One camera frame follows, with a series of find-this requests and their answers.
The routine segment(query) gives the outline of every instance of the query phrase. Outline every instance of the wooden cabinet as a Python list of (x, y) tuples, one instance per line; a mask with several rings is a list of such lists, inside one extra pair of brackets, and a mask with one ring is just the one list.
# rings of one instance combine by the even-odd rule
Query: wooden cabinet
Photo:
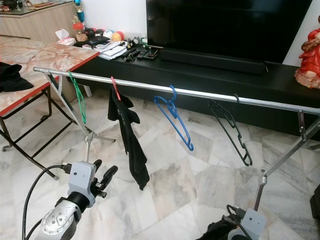
[(73, 15), (77, 13), (72, 1), (36, 11), (26, 10), (21, 15), (0, 14), (0, 35), (55, 43), (59, 40), (55, 32), (60, 29), (67, 30), (72, 37), (76, 35)]

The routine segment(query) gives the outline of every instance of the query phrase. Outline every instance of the black towel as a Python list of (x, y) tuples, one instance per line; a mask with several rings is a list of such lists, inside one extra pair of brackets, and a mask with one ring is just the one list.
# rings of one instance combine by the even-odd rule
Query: black towel
[(120, 98), (121, 101), (118, 100), (116, 91), (112, 86), (109, 97), (108, 119), (111, 121), (119, 120), (125, 152), (129, 153), (130, 172), (140, 189), (143, 190), (150, 180), (146, 167), (147, 158), (131, 128), (131, 123), (139, 124), (140, 119), (134, 111), (129, 110), (134, 106), (130, 99), (121, 94)]
[(20, 76), (21, 68), (22, 66), (19, 64), (10, 65), (0, 62), (0, 92), (22, 91), (34, 87)]

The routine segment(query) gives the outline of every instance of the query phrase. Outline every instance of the trophy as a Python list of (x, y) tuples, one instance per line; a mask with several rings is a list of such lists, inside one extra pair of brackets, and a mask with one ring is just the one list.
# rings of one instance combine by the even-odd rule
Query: trophy
[(78, 15), (80, 22), (83, 23), (85, 21), (85, 14), (83, 11), (81, 0), (73, 0), (73, 5), (75, 7), (76, 14)]

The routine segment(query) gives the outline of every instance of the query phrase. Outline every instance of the television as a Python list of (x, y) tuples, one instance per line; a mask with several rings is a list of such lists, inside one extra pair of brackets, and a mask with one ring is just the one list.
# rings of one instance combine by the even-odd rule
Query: television
[(282, 63), (311, 2), (146, 0), (148, 44)]

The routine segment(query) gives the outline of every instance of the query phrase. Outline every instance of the tv stand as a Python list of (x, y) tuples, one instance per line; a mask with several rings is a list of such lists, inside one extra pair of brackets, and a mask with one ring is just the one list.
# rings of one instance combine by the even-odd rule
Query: tv stand
[[(320, 108), (320, 89), (308, 89), (295, 80), (297, 67), (283, 64), (267, 63), (268, 72), (251, 74), (222, 70), (206, 66), (185, 64), (174, 61), (135, 60), (124, 62), (121, 57), (105, 60), (96, 57), (77, 68), (75, 72), (100, 77), (113, 76), (115, 79), (128, 80), (146, 84), (166, 86), (173, 85), (179, 89), (225, 95), (237, 94), (239, 97), (273, 101)], [(108, 89), (108, 83), (77, 79), (79, 84), (92, 88)], [(127, 96), (153, 101), (159, 95), (157, 91), (134, 87), (119, 86)], [(170, 99), (172, 94), (161, 93)], [(197, 113), (212, 115), (205, 98), (179, 95), (177, 108)], [(282, 133), (300, 136), (298, 114), (294, 111), (265, 108), (254, 105), (220, 102), (228, 109), (237, 122), (271, 129)], [(305, 127), (309, 127), (317, 118), (305, 114)], [(313, 139), (320, 141), (320, 132)]]
[(263, 74), (266, 70), (264, 61), (257, 61), (233, 56), (224, 56), (173, 48), (163, 48), (159, 51), (162, 60), (193, 64), (217, 69), (237, 71), (250, 74)]

